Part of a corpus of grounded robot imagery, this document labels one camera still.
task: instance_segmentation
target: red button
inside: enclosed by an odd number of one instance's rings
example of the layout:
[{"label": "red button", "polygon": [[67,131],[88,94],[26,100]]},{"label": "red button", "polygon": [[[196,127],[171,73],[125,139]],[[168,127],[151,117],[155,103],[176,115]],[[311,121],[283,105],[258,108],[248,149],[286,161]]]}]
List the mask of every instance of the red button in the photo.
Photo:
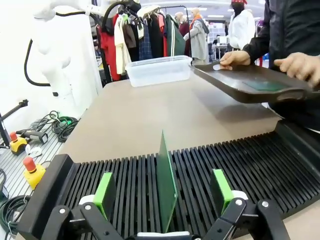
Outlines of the red button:
[{"label": "red button", "polygon": [[18,139],[17,134],[15,132],[10,133],[11,141],[14,142]]},{"label": "red button", "polygon": [[36,169],[36,165],[34,162],[34,159],[30,156],[27,156],[24,160],[23,160],[23,165],[25,166],[25,168],[29,171],[29,172],[33,172]]}]

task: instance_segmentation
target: black sleeve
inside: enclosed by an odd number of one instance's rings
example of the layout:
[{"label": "black sleeve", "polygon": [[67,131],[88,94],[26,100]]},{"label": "black sleeve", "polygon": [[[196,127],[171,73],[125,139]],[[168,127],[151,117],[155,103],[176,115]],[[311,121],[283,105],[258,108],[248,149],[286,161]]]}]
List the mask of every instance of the black sleeve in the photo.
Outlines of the black sleeve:
[{"label": "black sleeve", "polygon": [[269,0],[265,1],[263,26],[258,35],[251,39],[251,42],[244,46],[251,58],[251,63],[269,52],[270,43],[270,8]]}]

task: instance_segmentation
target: mannequin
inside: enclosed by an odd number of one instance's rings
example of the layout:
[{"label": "mannequin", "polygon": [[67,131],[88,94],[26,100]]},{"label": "mannequin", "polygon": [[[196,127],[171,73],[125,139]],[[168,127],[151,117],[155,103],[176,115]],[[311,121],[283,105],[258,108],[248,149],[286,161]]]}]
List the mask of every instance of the mannequin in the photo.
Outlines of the mannequin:
[{"label": "mannequin", "polygon": [[246,0],[232,0],[234,14],[229,25],[230,45],[234,50],[242,50],[255,36],[256,25],[252,12],[245,9]]},{"label": "mannequin", "polygon": [[[209,54],[206,42],[206,34],[209,34],[209,29],[200,15],[199,8],[195,7],[191,12],[193,20],[190,25],[190,37],[193,64],[204,65]],[[187,41],[189,34],[185,34],[183,38]]]},{"label": "mannequin", "polygon": [[[175,15],[175,20],[179,24],[179,32],[182,36],[189,33],[189,23],[186,16],[182,12],[177,12]],[[185,43],[184,55],[190,56],[190,40],[188,39]]]}]

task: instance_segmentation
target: clear plastic container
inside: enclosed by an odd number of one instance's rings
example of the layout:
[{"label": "clear plastic container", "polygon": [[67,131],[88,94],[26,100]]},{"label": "clear plastic container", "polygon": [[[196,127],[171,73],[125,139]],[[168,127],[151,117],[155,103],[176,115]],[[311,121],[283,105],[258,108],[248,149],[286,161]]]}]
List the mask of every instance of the clear plastic container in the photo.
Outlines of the clear plastic container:
[{"label": "clear plastic container", "polygon": [[133,87],[187,80],[190,77],[188,56],[168,56],[129,63],[125,69]]}]

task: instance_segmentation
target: jacket zipper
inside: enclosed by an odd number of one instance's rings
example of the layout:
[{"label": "jacket zipper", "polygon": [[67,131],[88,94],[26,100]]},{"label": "jacket zipper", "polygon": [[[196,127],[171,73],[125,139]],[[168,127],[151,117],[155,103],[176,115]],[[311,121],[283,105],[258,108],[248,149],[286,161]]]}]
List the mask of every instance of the jacket zipper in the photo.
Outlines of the jacket zipper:
[{"label": "jacket zipper", "polygon": [[286,39],[286,27],[285,27],[285,20],[286,20],[286,13],[288,7],[288,0],[284,0],[283,3],[283,12],[282,12],[282,36],[280,42],[280,56],[279,59],[286,58],[286,49],[285,49],[285,39]]}]

